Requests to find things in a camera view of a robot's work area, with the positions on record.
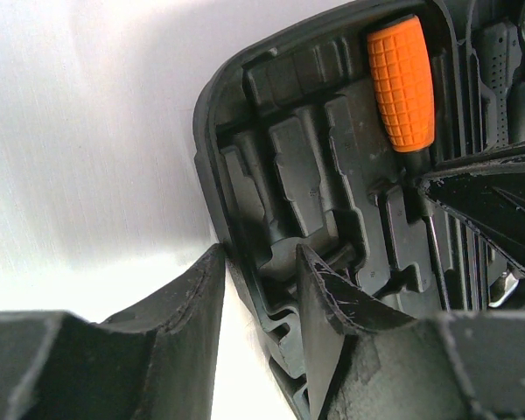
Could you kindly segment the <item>orange handled needle-nose pliers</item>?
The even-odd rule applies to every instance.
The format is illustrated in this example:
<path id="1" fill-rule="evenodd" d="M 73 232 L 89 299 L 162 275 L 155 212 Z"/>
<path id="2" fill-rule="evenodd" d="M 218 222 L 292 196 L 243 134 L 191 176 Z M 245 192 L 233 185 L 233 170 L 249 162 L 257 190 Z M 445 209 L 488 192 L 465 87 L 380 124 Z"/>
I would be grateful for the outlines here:
<path id="1" fill-rule="evenodd" d="M 512 87 L 507 98 L 508 138 L 511 144 L 525 141 L 525 82 Z"/>

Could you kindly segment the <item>black plastic tool case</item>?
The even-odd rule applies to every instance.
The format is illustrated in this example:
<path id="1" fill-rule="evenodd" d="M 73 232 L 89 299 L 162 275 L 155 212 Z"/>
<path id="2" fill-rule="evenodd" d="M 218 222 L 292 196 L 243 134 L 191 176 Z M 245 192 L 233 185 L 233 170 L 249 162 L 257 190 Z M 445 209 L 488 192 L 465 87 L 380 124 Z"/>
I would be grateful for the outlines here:
<path id="1" fill-rule="evenodd" d="M 473 34 L 503 18 L 516 25 L 522 58 L 512 87 L 525 82 L 525 1 L 349 3 L 232 58 L 194 112 L 195 163 L 216 234 L 299 419 L 313 419 L 298 302 L 300 245 L 414 319 L 525 311 L 525 276 L 503 255 L 519 283 L 501 306 L 487 308 L 480 254 L 486 241 L 427 199 L 450 299 L 450 308 L 441 308 L 424 221 L 385 130 L 368 61 L 367 35 L 406 15 L 419 17 L 430 60 L 429 172 L 484 152 Z"/>

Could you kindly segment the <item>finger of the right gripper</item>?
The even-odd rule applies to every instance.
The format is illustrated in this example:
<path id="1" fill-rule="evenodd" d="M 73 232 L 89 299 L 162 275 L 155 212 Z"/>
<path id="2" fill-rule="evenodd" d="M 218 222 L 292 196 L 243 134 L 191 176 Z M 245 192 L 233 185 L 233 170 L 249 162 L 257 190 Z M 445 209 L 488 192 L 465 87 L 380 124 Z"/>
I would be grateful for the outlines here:
<path id="1" fill-rule="evenodd" d="M 418 191 L 525 276 L 525 141 L 443 162 L 420 177 Z"/>

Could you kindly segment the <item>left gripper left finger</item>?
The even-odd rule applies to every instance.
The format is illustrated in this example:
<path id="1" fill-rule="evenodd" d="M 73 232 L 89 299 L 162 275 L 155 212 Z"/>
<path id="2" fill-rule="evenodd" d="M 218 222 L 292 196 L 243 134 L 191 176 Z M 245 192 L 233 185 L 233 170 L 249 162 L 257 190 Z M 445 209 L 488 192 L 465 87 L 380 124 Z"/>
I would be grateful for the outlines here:
<path id="1" fill-rule="evenodd" d="M 90 323 L 67 311 L 0 311 L 0 419 L 208 419 L 225 250 Z"/>

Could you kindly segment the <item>small claw hammer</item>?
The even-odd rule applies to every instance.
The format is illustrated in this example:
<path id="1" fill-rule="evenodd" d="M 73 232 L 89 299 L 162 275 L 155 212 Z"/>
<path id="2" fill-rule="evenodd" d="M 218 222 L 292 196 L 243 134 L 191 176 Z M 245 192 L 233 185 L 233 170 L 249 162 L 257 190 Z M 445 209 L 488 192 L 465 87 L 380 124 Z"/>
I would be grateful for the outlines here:
<path id="1" fill-rule="evenodd" d="M 517 26 L 506 18 L 492 22 L 472 35 L 479 68 L 482 138 L 480 149 L 491 151 L 509 144 L 508 93 L 515 70 L 522 62 Z M 501 306 L 519 283 L 507 260 L 487 242 L 480 248 L 489 309 Z"/>

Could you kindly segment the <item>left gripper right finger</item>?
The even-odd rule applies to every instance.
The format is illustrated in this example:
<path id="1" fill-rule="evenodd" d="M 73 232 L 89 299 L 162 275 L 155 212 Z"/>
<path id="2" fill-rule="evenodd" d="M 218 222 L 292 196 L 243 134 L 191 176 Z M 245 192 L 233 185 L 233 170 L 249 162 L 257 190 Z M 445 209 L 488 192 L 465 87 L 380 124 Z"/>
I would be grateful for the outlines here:
<path id="1" fill-rule="evenodd" d="M 412 318 L 297 247 L 313 419 L 525 419 L 525 311 Z"/>

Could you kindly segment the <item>large orange handled screwdriver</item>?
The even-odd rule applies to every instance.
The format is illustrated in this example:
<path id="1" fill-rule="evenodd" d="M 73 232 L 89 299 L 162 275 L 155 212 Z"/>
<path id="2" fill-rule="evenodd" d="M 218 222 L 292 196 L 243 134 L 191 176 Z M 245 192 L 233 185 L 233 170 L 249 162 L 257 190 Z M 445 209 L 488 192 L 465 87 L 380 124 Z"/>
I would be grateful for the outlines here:
<path id="1" fill-rule="evenodd" d="M 413 205 L 426 229 L 430 264 L 443 310 L 450 308 L 433 205 L 418 192 L 419 179 L 432 169 L 435 101 L 421 21 L 406 15 L 367 35 L 367 54 L 381 119 L 394 151 L 402 158 Z"/>

